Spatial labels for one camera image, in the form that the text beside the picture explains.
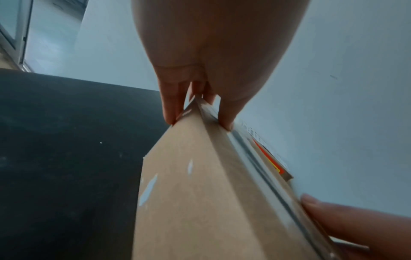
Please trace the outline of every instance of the white frame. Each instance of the white frame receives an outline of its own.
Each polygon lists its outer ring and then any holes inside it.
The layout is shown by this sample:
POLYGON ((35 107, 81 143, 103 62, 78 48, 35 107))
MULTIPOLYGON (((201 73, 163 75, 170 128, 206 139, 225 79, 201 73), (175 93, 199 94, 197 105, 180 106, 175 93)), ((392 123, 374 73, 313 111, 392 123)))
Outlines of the white frame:
POLYGON ((23 61, 32 7, 33 0, 19 0, 15 39, 0 24, 0 45, 22 70, 26 70, 23 61))

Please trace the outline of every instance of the table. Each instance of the table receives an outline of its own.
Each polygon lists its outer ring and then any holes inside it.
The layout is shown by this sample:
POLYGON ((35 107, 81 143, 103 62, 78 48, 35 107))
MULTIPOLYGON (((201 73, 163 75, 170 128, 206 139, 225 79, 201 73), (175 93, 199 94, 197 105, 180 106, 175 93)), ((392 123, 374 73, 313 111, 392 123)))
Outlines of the table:
POLYGON ((0 259, 129 260, 159 92, 0 69, 0 259))

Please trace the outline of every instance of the glass door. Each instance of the glass door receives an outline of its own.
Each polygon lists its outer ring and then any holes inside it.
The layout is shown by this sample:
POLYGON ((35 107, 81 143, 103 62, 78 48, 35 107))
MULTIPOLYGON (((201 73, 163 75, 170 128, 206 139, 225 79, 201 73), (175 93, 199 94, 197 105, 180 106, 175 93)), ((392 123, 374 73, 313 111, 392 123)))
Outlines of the glass door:
POLYGON ((22 69, 33 0, 0 0, 0 45, 22 69))

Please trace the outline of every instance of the white wall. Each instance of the white wall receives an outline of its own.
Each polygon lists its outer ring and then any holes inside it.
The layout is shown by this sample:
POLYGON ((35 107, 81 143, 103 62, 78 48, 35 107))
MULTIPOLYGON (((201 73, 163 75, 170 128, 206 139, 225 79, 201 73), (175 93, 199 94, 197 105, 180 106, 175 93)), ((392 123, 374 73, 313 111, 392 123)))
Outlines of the white wall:
MULTIPOLYGON (((157 89, 130 0, 90 0, 65 76, 157 89)), ((240 114, 298 194, 411 216, 408 0, 313 0, 264 89, 240 114)))

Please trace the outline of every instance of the hand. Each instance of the hand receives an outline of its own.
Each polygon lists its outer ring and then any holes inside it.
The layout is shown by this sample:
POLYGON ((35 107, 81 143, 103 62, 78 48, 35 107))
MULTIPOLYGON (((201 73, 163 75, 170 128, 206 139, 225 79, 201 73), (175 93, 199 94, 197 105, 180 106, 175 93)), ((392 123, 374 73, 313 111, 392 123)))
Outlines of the hand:
POLYGON ((411 218, 321 202, 307 194, 301 203, 332 237, 349 260, 411 259, 411 218))
POLYGON ((163 114, 173 124, 193 94, 213 103, 230 130, 287 49, 308 0, 132 0, 154 66, 163 114))

